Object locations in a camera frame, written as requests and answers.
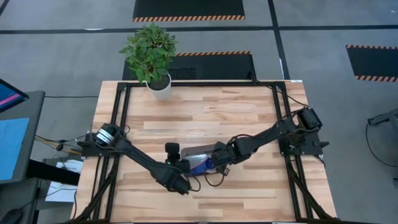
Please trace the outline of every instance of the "potted plant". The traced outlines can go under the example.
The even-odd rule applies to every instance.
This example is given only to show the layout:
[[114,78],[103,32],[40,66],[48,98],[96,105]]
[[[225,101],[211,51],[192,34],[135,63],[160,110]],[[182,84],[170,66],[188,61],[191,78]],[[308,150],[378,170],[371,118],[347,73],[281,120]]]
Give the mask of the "potted plant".
[[157,100],[170,99],[172,80],[167,68],[175,57],[175,36],[152,23],[127,40],[127,47],[119,53],[126,56],[133,75],[141,84],[146,82]]

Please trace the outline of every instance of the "gray floor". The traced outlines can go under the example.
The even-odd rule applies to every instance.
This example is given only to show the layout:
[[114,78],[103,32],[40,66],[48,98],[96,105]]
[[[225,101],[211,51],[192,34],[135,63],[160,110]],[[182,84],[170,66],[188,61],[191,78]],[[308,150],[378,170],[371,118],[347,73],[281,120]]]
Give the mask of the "gray floor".
[[[270,26],[266,0],[243,0],[245,21],[159,23],[163,27]],[[277,0],[280,26],[398,24],[395,0]],[[134,0],[10,0],[0,30],[140,27],[132,23]],[[261,79],[282,79],[273,31],[176,32],[177,51],[250,50]],[[48,95],[97,95],[103,80],[120,80],[129,34],[0,35],[0,77],[24,91]],[[366,119],[398,106],[398,83],[354,79],[346,44],[398,46],[398,30],[282,31],[290,77],[303,80],[310,105],[330,141],[325,162],[337,214],[344,220],[396,223],[397,169],[376,161],[367,149]],[[90,128],[95,99],[46,99],[39,135],[73,138]],[[369,130],[377,154],[398,164],[398,140],[388,125]],[[54,150],[35,144],[32,158]],[[63,222],[71,206],[40,212],[39,223]]]

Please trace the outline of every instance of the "wooden table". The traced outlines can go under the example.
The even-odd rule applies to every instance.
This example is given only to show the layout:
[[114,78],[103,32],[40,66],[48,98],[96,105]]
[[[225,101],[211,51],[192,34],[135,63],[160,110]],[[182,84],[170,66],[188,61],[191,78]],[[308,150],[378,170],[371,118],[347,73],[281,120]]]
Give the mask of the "wooden table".
[[[103,82],[93,121],[94,130],[111,120],[118,82]],[[286,81],[287,93],[307,103],[302,82]],[[279,95],[282,111],[282,97]],[[123,101],[116,124],[120,122]],[[302,108],[290,100],[292,110]],[[180,148],[226,142],[237,134],[256,134],[276,121],[270,89],[263,86],[172,87],[170,101],[156,101],[147,88],[133,87],[126,124],[128,138],[157,161],[164,161],[164,144]],[[308,189],[330,215],[335,216],[323,164],[313,156],[302,156]],[[88,205],[97,158],[84,161],[77,191],[77,214]],[[249,160],[229,166],[229,175],[219,187],[203,177],[200,192],[180,195],[167,192],[149,172],[127,157],[119,165],[111,216],[112,222],[270,222],[294,221],[284,158],[276,141],[261,147]],[[219,175],[211,175],[217,183]],[[106,192],[101,204],[104,217]],[[301,214],[305,207],[298,190]]]

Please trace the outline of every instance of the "green leaves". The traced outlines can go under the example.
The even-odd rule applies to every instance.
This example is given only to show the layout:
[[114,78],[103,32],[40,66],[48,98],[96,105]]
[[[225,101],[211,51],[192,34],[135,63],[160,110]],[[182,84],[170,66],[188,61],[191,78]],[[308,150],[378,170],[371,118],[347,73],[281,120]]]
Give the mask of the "green leaves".
[[129,69],[142,83],[159,82],[168,74],[167,67],[175,56],[175,36],[152,23],[127,38],[127,46],[119,51],[126,56]]

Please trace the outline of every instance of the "orange and black striped edge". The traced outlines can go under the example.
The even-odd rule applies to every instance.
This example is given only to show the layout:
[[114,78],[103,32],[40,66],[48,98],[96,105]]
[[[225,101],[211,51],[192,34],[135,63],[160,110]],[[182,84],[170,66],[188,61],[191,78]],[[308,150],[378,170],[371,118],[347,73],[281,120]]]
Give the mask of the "orange and black striped edge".
[[364,81],[398,82],[397,77],[383,77],[383,76],[375,76],[375,75],[356,75],[355,78],[357,80],[364,80]]
[[239,54],[250,54],[250,51],[176,53],[175,56],[239,55]]
[[160,16],[160,17],[135,17],[133,22],[177,22],[177,21],[229,21],[244,20],[244,16]]
[[346,45],[346,48],[366,48],[366,49],[393,49],[397,50],[397,47],[385,47],[385,46],[368,46],[368,45]]

